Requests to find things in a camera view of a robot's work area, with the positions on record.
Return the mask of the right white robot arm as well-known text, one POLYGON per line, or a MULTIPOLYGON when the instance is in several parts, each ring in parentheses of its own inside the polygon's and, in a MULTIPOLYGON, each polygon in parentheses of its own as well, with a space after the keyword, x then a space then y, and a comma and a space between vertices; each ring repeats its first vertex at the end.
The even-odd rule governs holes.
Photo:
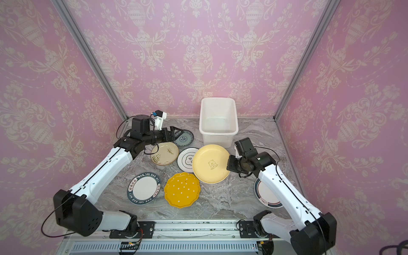
POLYGON ((323 255, 336 244, 337 220, 312 205, 286 178, 278 163, 267 152, 252 157, 230 155, 227 170, 253 173, 281 202, 290 215, 286 220, 264 210, 254 216, 259 237, 276 235, 290 243, 298 255, 323 255))

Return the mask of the pale yellow round plate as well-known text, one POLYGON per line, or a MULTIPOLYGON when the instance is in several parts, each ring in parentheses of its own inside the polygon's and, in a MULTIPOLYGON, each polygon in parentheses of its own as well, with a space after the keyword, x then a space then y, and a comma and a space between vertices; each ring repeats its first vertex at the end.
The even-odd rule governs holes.
POLYGON ((219 145, 206 145, 193 157, 193 172, 203 183, 216 184, 224 181, 230 174, 227 170, 229 152, 219 145))

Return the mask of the yellow polka dot plate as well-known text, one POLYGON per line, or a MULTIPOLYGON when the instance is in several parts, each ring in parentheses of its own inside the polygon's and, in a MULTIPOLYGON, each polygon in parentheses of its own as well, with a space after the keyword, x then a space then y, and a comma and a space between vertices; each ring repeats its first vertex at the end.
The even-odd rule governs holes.
POLYGON ((165 200, 172 207, 182 209, 192 206, 201 192, 199 180, 191 173, 173 175, 164 188, 165 200))

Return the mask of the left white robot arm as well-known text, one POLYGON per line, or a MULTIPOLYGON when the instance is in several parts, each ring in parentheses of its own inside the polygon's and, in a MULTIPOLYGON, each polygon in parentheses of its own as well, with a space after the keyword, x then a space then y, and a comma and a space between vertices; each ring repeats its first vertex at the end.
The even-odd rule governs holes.
POLYGON ((117 231, 125 238, 133 238, 140 232, 137 216, 126 211, 101 211, 95 204, 111 181, 146 146, 157 146, 173 142, 184 133, 183 129, 171 126, 161 130, 132 134, 126 131, 108 155, 80 182, 68 191, 59 190, 53 197, 58 226, 69 230, 69 234, 88 237, 98 231, 117 231))

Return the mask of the white plate green lettered rim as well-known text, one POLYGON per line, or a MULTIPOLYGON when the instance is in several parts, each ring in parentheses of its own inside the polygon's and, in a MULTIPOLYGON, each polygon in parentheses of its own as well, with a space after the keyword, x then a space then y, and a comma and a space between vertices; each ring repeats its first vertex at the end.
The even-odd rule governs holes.
POLYGON ((145 172, 131 180, 127 187, 127 198, 134 205, 146 205, 159 194, 161 181, 158 175, 145 172))

